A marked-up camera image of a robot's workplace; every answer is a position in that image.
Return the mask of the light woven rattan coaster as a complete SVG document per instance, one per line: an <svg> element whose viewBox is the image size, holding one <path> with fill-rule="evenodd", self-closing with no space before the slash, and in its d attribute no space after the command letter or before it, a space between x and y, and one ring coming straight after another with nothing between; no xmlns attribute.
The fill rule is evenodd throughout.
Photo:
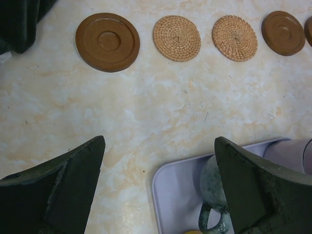
<svg viewBox="0 0 312 234"><path fill-rule="evenodd" d="M178 62L195 58L201 48L201 38L196 25L177 15L164 16L156 22L153 41L164 57Z"/></svg>

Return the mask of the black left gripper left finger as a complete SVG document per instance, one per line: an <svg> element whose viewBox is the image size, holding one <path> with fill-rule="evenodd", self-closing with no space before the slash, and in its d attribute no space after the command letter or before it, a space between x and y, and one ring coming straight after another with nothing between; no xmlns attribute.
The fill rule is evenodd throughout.
<svg viewBox="0 0 312 234"><path fill-rule="evenodd" d="M77 148L0 181L2 234L82 234L93 203L105 139Z"/></svg>

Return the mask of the grey ceramic mug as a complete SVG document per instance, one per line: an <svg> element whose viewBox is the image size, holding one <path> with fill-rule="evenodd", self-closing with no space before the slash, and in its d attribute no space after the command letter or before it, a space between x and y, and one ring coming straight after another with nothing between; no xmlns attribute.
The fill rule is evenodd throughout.
<svg viewBox="0 0 312 234"><path fill-rule="evenodd" d="M199 180L200 192L203 197L198 226L204 234L225 234L231 227L231 217L222 186L216 156L210 157L204 164ZM211 210L220 213L218 223L209 228L208 220Z"/></svg>

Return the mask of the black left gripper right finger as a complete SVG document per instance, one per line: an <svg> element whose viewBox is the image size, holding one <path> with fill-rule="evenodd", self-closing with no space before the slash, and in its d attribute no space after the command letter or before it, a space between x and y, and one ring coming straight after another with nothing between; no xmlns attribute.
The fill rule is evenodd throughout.
<svg viewBox="0 0 312 234"><path fill-rule="evenodd" d="M310 234L312 177L218 137L214 150L236 234Z"/></svg>

